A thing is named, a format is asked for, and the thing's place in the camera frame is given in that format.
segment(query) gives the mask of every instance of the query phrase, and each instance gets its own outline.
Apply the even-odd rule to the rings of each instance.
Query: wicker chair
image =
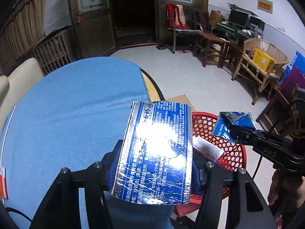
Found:
[[[244,68],[250,74],[250,76],[254,78],[254,80],[248,79],[245,76],[243,77],[254,83],[255,81],[258,83],[259,88],[258,90],[255,89],[255,95],[252,101],[252,105],[254,105],[257,101],[257,91],[261,93],[267,87],[267,85],[271,84],[272,80],[274,80],[274,78],[270,76],[270,74],[277,74],[277,72],[281,70],[282,66],[289,62],[288,57],[284,53],[282,53],[274,45],[270,45],[266,53],[273,57],[276,60],[276,63],[271,64],[266,72],[263,71],[251,59],[246,56],[246,50],[251,51],[254,48],[259,48],[260,42],[261,39],[257,38],[251,38],[244,41],[242,57],[240,58],[239,64],[232,76],[232,81],[235,80],[237,75],[243,76],[239,73],[239,71],[241,68]]]

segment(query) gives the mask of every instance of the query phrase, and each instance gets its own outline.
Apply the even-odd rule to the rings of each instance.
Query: blue packaging box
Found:
[[[223,116],[229,116],[231,119],[232,125],[237,125],[241,127],[247,127],[256,131],[251,113],[243,112],[220,112],[218,119],[212,131],[212,135],[221,137],[232,143],[240,143],[237,139],[232,138],[230,135],[230,130],[227,128]]]
[[[284,74],[282,75],[281,81],[283,81],[285,79],[285,77],[288,76],[288,74],[290,73],[290,71],[292,70],[293,66],[297,66],[298,69],[305,74],[305,57],[299,53],[296,52],[295,56],[293,58],[293,60],[291,61],[291,63],[286,67],[286,70],[284,72]]]
[[[134,102],[112,195],[137,204],[188,203],[192,134],[189,105]]]

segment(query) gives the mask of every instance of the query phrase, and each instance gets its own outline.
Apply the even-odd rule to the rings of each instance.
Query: white paper label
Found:
[[[193,136],[193,147],[203,154],[204,157],[216,162],[225,151],[203,139],[202,137]]]

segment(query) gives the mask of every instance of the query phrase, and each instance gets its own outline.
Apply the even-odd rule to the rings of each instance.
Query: crumpled foil package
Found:
[[[134,102],[112,195],[137,204],[188,203],[192,140],[189,105]]]

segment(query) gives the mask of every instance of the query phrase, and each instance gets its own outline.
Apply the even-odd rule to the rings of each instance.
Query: brown paper bag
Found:
[[[209,25],[215,27],[217,22],[221,22],[224,19],[220,11],[212,10],[209,16]]]

